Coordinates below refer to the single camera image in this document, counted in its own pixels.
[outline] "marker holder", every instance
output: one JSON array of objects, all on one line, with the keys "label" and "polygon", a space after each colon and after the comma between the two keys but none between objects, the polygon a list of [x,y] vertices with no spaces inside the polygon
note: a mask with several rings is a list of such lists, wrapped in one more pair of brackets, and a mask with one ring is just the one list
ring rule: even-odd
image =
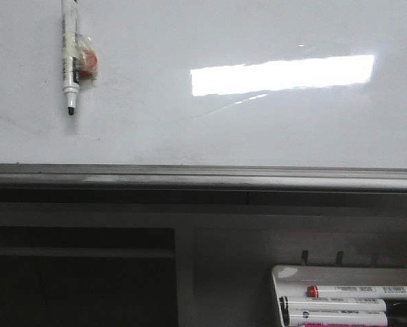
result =
[{"label": "marker holder", "polygon": [[275,266],[272,293],[277,327],[284,327],[279,298],[307,296],[311,285],[407,285],[407,268]]}]

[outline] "metal frame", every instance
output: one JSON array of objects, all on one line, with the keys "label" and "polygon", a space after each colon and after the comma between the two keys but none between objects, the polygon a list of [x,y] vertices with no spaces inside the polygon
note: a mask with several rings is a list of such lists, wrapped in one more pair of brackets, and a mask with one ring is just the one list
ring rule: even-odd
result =
[{"label": "metal frame", "polygon": [[0,164],[0,187],[407,193],[407,169]]}]

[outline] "whiteboard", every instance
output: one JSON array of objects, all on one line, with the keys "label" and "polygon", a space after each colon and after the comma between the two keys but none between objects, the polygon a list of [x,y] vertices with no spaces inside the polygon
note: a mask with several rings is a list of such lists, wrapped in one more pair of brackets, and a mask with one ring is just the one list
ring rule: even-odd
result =
[{"label": "whiteboard", "polygon": [[407,168],[407,0],[79,0],[79,15],[100,73],[68,116],[60,1],[0,1],[0,163]]}]

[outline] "red marker cap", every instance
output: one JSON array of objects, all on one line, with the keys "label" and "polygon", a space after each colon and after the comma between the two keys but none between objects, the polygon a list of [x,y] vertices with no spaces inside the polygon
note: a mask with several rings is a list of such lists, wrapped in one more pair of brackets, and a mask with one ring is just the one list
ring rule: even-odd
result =
[{"label": "red marker cap", "polygon": [[317,289],[317,286],[308,286],[306,289],[306,295],[310,298],[318,298],[319,290]]}]

